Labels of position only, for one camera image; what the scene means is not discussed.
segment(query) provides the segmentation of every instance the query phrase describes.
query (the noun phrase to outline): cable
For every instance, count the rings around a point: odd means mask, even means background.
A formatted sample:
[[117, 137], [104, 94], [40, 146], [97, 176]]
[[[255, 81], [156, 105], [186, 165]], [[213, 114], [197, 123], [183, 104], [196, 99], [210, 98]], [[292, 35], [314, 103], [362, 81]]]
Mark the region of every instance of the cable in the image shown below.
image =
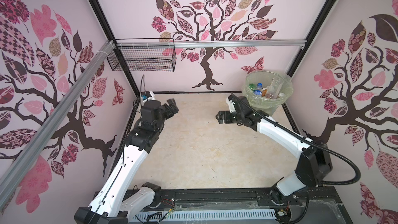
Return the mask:
[[279, 222], [281, 224], [295, 224], [295, 223], [301, 221], [304, 218], [305, 214], [307, 213], [309, 204], [310, 204], [310, 194], [307, 191], [307, 199], [305, 200], [304, 211], [301, 213], [301, 215], [296, 220], [293, 220], [293, 221], [284, 222], [284, 221], [281, 221], [281, 220], [277, 219], [277, 222]]
[[140, 218], [138, 218], [138, 216], [137, 215], [135, 215], [135, 217], [137, 218], [137, 220], [139, 220], [142, 224], [145, 224], [144, 222], [142, 222], [141, 220], [140, 220]]
[[345, 156], [332, 151], [328, 148], [322, 147], [320, 145], [317, 145], [315, 143], [312, 143], [308, 140], [306, 140], [304, 137], [301, 137], [300, 135], [298, 135], [295, 132], [292, 132], [291, 130], [287, 129], [286, 127], [284, 127], [283, 125], [280, 125], [278, 122], [272, 121], [270, 119], [268, 119], [267, 117], [265, 117], [263, 114], [257, 112], [256, 110], [254, 110], [250, 105], [246, 104], [245, 102], [243, 102], [240, 98], [238, 98], [235, 94], [231, 93], [232, 97], [234, 97], [235, 99], [237, 99], [239, 102], [241, 102], [243, 105], [245, 105], [246, 107], [249, 107], [253, 112], [257, 113], [260, 117], [262, 117], [263, 119], [265, 119], [266, 121], [272, 123], [273, 125], [275, 125], [276, 127], [281, 128], [282, 130], [284, 130], [285, 132], [291, 134], [292, 136], [296, 137], [297, 139], [299, 139], [301, 142], [306, 143], [312, 147], [318, 148], [320, 150], [323, 150], [325, 152], [328, 152], [329, 154], [336, 156], [338, 158], [340, 158], [341, 160], [345, 161], [347, 164], [349, 164], [355, 171], [355, 176], [350, 179], [350, 180], [346, 180], [346, 181], [322, 181], [321, 184], [322, 185], [348, 185], [348, 184], [353, 184], [356, 183], [357, 181], [359, 181], [359, 179], [361, 178], [361, 171], [359, 170], [359, 168], [356, 166], [356, 164], [354, 162], [352, 162], [351, 160], [349, 160], [348, 158], [346, 158]]

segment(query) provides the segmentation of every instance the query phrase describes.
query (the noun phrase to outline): wallpaper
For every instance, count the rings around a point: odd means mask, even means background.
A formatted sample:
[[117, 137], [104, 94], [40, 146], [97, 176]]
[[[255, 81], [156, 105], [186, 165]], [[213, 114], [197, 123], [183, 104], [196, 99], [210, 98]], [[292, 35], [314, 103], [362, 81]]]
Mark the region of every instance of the wallpaper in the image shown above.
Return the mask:
[[[360, 168], [360, 182], [336, 187], [354, 223], [398, 223], [397, 6], [398, 0], [340, 0], [293, 77], [288, 100], [308, 137]], [[332, 159], [328, 181], [353, 177]]]
[[[105, 41], [87, 0], [0, 0], [0, 176]], [[124, 74], [103, 62], [1, 210], [1, 222], [71, 223], [106, 180], [132, 100]]]
[[[176, 42], [305, 38], [325, 0], [312, 0], [300, 9], [295, 1], [99, 0], [117, 38], [148, 37], [160, 41], [172, 38]], [[178, 48], [175, 72], [132, 74], [136, 81], [145, 74], [146, 86], [153, 91], [240, 90], [250, 71], [285, 72], [298, 49], [296, 46]], [[166, 57], [172, 51], [166, 49], [162, 54]]]

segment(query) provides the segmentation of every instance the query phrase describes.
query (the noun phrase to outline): trash can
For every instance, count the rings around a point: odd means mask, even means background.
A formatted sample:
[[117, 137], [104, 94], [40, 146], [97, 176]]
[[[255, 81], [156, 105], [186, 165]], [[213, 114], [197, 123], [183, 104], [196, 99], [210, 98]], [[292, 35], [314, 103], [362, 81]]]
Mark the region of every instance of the trash can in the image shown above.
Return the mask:
[[[261, 83], [263, 87], [267, 87], [275, 77], [279, 77], [283, 81], [280, 91], [283, 95], [276, 99], [268, 99], [260, 95], [255, 95], [249, 87], [249, 84], [257, 85], [257, 83]], [[262, 110], [272, 116], [276, 111], [276, 108], [285, 103], [285, 101], [292, 95], [293, 85], [290, 76], [287, 74], [272, 71], [254, 71], [246, 76], [245, 84], [242, 87], [242, 93], [243, 96], [248, 99], [251, 107], [256, 110]]]

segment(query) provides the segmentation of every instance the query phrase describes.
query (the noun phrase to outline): black wire mesh basket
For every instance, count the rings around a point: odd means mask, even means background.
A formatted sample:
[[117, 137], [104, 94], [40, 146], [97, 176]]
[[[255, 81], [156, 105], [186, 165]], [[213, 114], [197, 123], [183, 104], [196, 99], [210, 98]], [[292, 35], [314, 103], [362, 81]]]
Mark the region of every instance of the black wire mesh basket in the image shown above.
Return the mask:
[[113, 71], [173, 71], [176, 67], [176, 48], [172, 38], [130, 38], [118, 44], [108, 56]]

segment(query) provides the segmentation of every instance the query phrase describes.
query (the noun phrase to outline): tree decal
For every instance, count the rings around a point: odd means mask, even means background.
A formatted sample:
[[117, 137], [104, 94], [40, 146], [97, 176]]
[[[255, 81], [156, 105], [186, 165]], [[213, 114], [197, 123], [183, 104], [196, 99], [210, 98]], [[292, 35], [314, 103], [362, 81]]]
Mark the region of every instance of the tree decal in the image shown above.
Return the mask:
[[[322, 64], [326, 70], [314, 76], [318, 86], [325, 89], [319, 98], [325, 101], [328, 112], [326, 126], [319, 137], [304, 132], [314, 140], [327, 142], [337, 125], [347, 126], [344, 134], [352, 135], [353, 145], [362, 140], [366, 143], [364, 162], [368, 168], [376, 161], [385, 179], [398, 188], [398, 158], [383, 151], [398, 152], [398, 129], [386, 127], [398, 124], [398, 99], [392, 93], [398, 87], [398, 52], [377, 46], [378, 38], [398, 43], [398, 20], [385, 14], [370, 18], [376, 21], [376, 34], [360, 22], [348, 42], [340, 39], [332, 44], [332, 58]], [[376, 158], [371, 139], [378, 146]], [[366, 211], [368, 215], [375, 210]]]
[[[92, 43], [89, 42], [83, 47], [78, 32], [72, 35], [72, 28], [67, 21], [59, 14], [52, 13], [47, 5], [42, 5], [42, 11], [34, 9], [34, 13], [29, 14], [26, 11], [21, 15], [16, 10], [18, 5], [24, 5], [20, 0], [0, 0], [0, 2], [3, 6], [0, 12], [9, 19], [8, 21], [0, 16], [0, 59], [8, 71], [7, 74], [0, 75], [0, 105], [2, 105], [0, 130], [18, 118], [28, 121], [27, 125], [32, 126], [34, 122], [33, 126], [37, 128], [37, 125], [41, 126], [47, 120], [62, 97], [76, 82], [77, 76], [84, 71], [82, 65], [91, 61], [94, 55]], [[35, 44], [35, 50], [29, 40], [13, 25], [19, 21], [28, 21], [29, 15], [33, 32], [39, 40]], [[57, 33], [57, 22], [62, 28], [58, 28], [61, 33], [59, 31]], [[43, 47], [43, 41], [48, 37], [52, 38], [49, 46]], [[51, 150], [50, 156], [37, 162], [45, 163], [43, 166], [51, 168], [51, 171], [57, 175], [64, 177], [65, 166], [75, 162], [78, 152], [84, 149], [98, 149], [102, 152], [103, 175], [105, 175], [107, 158], [115, 153], [111, 147], [116, 135], [109, 142], [105, 142], [86, 134], [86, 128], [91, 126], [90, 120], [96, 117], [92, 109], [104, 103], [100, 99], [105, 93], [107, 80], [100, 77], [103, 70], [104, 63], [67, 113], [68, 122], [53, 134], [51, 141], [44, 148]], [[33, 87], [26, 86], [27, 82], [31, 82]], [[124, 89], [116, 81], [115, 88], [117, 102], [122, 103], [121, 95]], [[20, 99], [13, 102], [16, 96]], [[13, 149], [25, 146], [36, 132], [18, 126], [15, 130], [0, 134], [0, 148], [9, 149], [9, 152], [0, 153], [0, 159], [16, 159], [21, 152], [13, 152]], [[25, 201], [22, 198], [18, 199], [19, 204]], [[37, 207], [38, 204], [34, 205], [34, 208], [30, 206], [28, 212], [34, 211]]]
[[[154, 17], [152, 27], [162, 32], [161, 38], [173, 38], [177, 41], [225, 41], [225, 40], [268, 40], [276, 33], [265, 30], [276, 21], [265, 16], [272, 5], [270, 0], [156, 0], [161, 17]], [[225, 47], [176, 49], [181, 60], [200, 61], [205, 72], [202, 82], [195, 85], [215, 91], [211, 85], [222, 85], [213, 79], [210, 59], [230, 56], [238, 59], [258, 51], [255, 47], [237, 47], [228, 50]]]

